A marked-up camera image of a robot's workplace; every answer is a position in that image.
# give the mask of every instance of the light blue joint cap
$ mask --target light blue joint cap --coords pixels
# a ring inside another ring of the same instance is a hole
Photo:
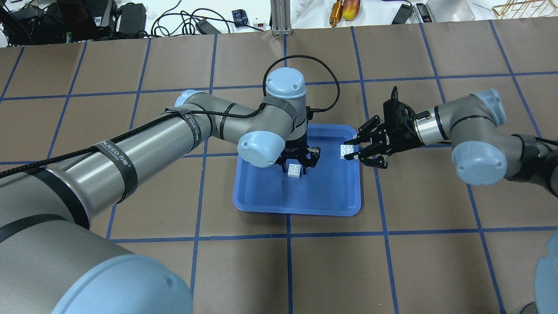
[[[285,148],[285,140],[268,131],[253,131],[238,140],[238,154],[252,166],[267,168],[275,164]]]
[[[199,93],[205,93],[205,92],[195,91],[193,89],[187,89],[187,90],[183,91],[182,94],[180,94],[180,96],[178,96],[178,98],[176,99],[175,107],[182,106],[184,104],[184,102],[188,100],[188,98],[192,97],[192,95],[199,94]]]
[[[558,308],[558,231],[546,247],[549,255],[538,260],[535,270],[535,302],[540,314],[556,313]]]
[[[480,99],[487,107],[488,111],[494,118],[494,122],[496,122],[496,126],[504,125],[508,122],[508,118],[506,117],[506,112],[504,112],[504,106],[502,105],[502,99],[500,98],[500,94],[494,88],[487,89],[486,91],[473,93],[471,95],[475,95],[477,98]]]
[[[266,79],[266,91],[280,99],[295,99],[306,95],[304,76],[293,68],[278,68]]]
[[[192,295],[157,260],[120,255],[91,268],[66,291],[53,314],[192,314]]]
[[[490,185],[504,178],[508,163],[496,147],[477,141],[463,142],[451,153],[455,171],[471,185]]]

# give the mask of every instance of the gold object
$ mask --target gold object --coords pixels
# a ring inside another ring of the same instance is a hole
[[[341,15],[343,14],[343,0],[337,0],[331,8],[331,15],[329,16],[329,25],[335,27],[337,23],[341,20]]]
[[[506,4],[495,6],[492,11],[503,20],[508,18],[543,17],[558,15],[555,0],[508,0]]]

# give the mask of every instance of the white lego brick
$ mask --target white lego brick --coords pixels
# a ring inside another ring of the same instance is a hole
[[[300,168],[301,165],[290,164],[288,165],[287,175],[291,178],[300,178]]]
[[[345,159],[345,155],[351,153],[354,153],[353,145],[341,145],[341,159]]]

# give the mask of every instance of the metal post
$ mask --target metal post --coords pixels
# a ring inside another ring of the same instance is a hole
[[[271,33],[275,36],[292,34],[291,0],[271,0]]]

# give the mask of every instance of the multimeter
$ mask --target multimeter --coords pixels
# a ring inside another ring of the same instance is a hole
[[[426,5],[424,3],[417,3],[416,8],[418,10],[418,15],[420,15],[423,23],[433,22],[432,16],[430,16],[430,13],[428,12],[428,9],[426,8]]]

